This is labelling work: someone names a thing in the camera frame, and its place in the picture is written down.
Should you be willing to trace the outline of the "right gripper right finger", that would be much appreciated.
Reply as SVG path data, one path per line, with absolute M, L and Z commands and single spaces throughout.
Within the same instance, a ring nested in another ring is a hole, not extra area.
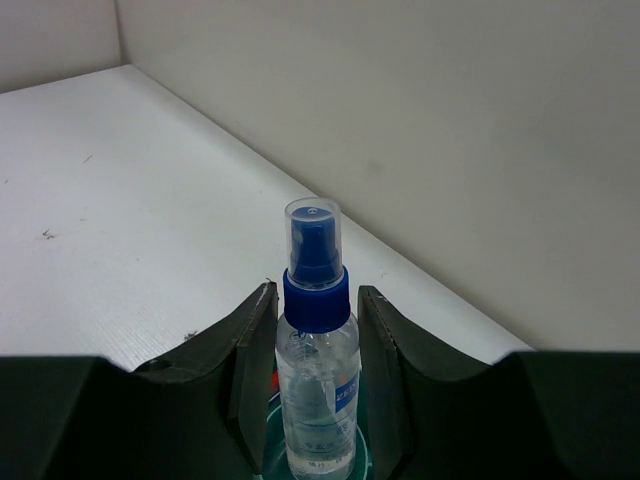
M 639 357 L 515 351 L 493 364 L 358 293 L 377 479 L 635 479 Z

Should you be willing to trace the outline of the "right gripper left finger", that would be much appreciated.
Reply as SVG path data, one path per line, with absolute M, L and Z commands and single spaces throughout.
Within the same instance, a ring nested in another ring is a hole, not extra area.
M 277 287 L 133 371 L 92 356 L 1 360 L 5 479 L 250 479 L 261 472 Z

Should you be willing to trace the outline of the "clear spray bottle blue cap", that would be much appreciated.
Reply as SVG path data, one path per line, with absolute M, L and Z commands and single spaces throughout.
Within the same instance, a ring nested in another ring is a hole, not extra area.
M 297 479 L 346 479 L 356 461 L 361 356 L 341 209 L 326 198 L 303 198 L 286 206 L 285 220 L 275 358 L 286 458 Z

